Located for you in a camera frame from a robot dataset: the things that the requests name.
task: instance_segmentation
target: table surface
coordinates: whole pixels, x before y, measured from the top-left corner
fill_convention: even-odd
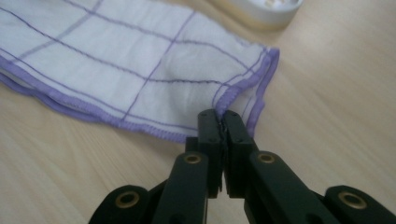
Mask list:
[[[305,0],[291,24],[250,30],[206,1],[180,0],[281,50],[256,129],[312,190],[349,185],[396,213],[396,1]],[[87,223],[107,194],[151,189],[184,146],[60,115],[0,84],[0,223]],[[243,200],[209,200],[207,223],[248,223]]]

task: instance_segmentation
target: white towel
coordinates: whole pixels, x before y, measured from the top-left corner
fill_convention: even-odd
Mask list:
[[[278,49],[186,7],[148,0],[0,0],[0,80],[87,121],[184,142],[196,116],[253,134]]]

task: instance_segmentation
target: light wood surface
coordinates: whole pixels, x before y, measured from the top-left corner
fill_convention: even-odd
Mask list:
[[[305,0],[291,24],[256,32],[206,1],[193,7],[279,47],[256,129],[312,190],[361,189],[396,213],[396,1]],[[87,223],[107,194],[168,177],[184,146],[60,115],[0,84],[0,223]],[[242,200],[210,200],[207,223],[248,223]]]

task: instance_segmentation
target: folded cloth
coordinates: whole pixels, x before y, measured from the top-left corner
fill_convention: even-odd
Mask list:
[[[148,0],[0,0],[0,80],[66,115],[184,142],[196,116],[253,134],[278,49]]]

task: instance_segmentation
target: white cloth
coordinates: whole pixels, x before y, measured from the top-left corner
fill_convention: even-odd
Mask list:
[[[197,114],[253,133],[278,49],[148,0],[0,0],[0,80],[88,121],[183,142]]]

